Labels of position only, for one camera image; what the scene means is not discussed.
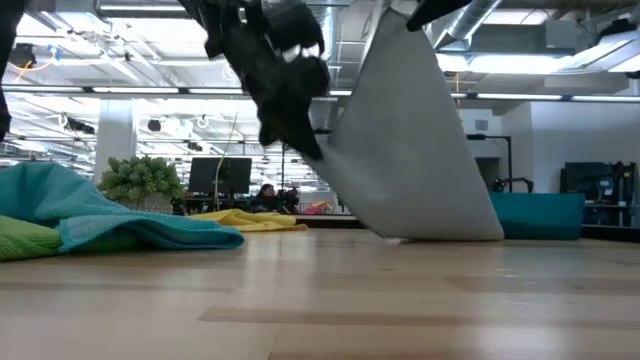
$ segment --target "computer monitor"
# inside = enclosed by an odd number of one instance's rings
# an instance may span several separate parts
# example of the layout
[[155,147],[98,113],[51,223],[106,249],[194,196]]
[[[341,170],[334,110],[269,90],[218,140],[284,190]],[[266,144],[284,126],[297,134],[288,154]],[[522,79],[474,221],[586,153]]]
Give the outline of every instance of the computer monitor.
[[[214,193],[219,157],[194,158],[191,161],[189,192]],[[218,193],[247,194],[251,179],[251,159],[224,158],[218,174]]]

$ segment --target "green plant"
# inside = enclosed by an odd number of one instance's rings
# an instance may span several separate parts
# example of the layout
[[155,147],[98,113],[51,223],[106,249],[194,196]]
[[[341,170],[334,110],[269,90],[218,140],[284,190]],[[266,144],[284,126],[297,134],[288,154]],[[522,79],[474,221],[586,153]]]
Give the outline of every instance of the green plant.
[[130,160],[109,158],[111,170],[102,174],[98,189],[113,201],[141,200],[161,193],[181,198],[184,186],[174,165],[167,165],[162,158],[132,157]]

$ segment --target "green cloth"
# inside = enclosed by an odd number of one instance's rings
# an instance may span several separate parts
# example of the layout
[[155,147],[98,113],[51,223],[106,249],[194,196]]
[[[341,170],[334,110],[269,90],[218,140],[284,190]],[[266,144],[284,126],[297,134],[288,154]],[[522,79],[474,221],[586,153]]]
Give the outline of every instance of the green cloth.
[[60,232],[0,216],[0,261],[58,255]]
[[[0,216],[0,261],[58,255],[60,232],[37,224]],[[114,231],[73,252],[109,253],[144,248],[144,242],[126,231]]]

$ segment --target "white column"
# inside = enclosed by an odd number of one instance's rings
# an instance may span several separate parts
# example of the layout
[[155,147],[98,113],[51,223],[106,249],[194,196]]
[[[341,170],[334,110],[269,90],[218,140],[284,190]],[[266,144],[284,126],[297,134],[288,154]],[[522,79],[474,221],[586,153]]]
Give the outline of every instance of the white column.
[[96,184],[109,170],[110,157],[128,159],[136,154],[138,123],[134,100],[102,100],[93,178]]

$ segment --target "person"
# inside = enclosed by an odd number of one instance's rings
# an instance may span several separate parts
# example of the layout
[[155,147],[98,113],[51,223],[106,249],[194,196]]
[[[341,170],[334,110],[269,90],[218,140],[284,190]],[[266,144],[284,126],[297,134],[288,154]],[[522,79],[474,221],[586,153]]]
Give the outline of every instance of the person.
[[260,192],[251,202],[251,211],[254,213],[278,211],[278,197],[273,185],[262,185]]

